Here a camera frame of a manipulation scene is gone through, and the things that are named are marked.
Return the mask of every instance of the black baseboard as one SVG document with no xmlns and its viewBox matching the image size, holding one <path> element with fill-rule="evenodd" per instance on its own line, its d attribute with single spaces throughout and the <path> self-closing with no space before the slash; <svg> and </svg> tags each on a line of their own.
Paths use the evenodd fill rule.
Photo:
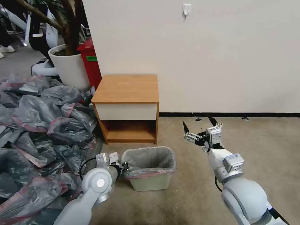
<svg viewBox="0 0 300 225">
<path fill-rule="evenodd" d="M 300 117 L 300 113 L 285 112 L 160 112 L 160 117 Z"/>
</svg>

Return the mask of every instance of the pile of garbage bags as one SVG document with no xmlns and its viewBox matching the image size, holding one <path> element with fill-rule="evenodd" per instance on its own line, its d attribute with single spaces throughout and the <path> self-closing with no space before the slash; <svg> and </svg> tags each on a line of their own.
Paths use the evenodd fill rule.
<svg viewBox="0 0 300 225">
<path fill-rule="evenodd" d="M 0 225 L 53 224 L 96 147 L 90 91 L 49 77 L 0 81 Z"/>
</svg>

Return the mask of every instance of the wooden nightstand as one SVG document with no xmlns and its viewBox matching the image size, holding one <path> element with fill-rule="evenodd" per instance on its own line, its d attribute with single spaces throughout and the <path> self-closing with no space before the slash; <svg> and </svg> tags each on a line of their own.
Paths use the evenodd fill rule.
<svg viewBox="0 0 300 225">
<path fill-rule="evenodd" d="M 92 103 L 105 143 L 157 142 L 156 75 L 105 75 Z"/>
</svg>

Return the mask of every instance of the beige carpet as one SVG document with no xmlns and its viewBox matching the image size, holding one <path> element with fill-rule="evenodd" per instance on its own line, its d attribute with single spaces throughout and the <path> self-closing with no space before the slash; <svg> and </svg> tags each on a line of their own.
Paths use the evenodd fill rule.
<svg viewBox="0 0 300 225">
<path fill-rule="evenodd" d="M 136 192 L 118 180 L 111 197 L 93 208 L 90 224 L 237 224 L 220 198 L 206 153 L 183 138 L 184 120 L 191 132 L 211 126 L 204 118 L 160 117 L 158 146 L 168 146 L 178 169 L 167 190 Z M 300 119 L 217 118 L 223 143 L 245 159 L 244 177 L 258 182 L 269 202 L 292 224 L 300 221 Z M 103 152 L 123 153 L 151 144 L 104 145 Z"/>
</svg>

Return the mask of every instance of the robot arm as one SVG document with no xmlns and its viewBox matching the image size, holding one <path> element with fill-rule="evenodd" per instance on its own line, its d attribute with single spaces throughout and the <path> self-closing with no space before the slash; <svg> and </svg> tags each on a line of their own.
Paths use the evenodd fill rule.
<svg viewBox="0 0 300 225">
<path fill-rule="evenodd" d="M 240 225 L 286 225 L 288 222 L 271 206 L 263 188 L 255 181 L 243 178 L 244 159 L 222 145 L 222 124 L 208 116 L 213 127 L 198 134 L 191 133 L 183 122 L 184 138 L 202 146 L 208 153 L 209 164 L 223 185 L 221 198 Z"/>
<path fill-rule="evenodd" d="M 114 183 L 127 163 L 119 162 L 118 153 L 101 153 L 95 157 L 97 168 L 90 170 L 82 180 L 83 196 L 70 201 L 60 213 L 54 225 L 88 225 L 92 217 L 92 207 L 108 199 Z"/>
</svg>

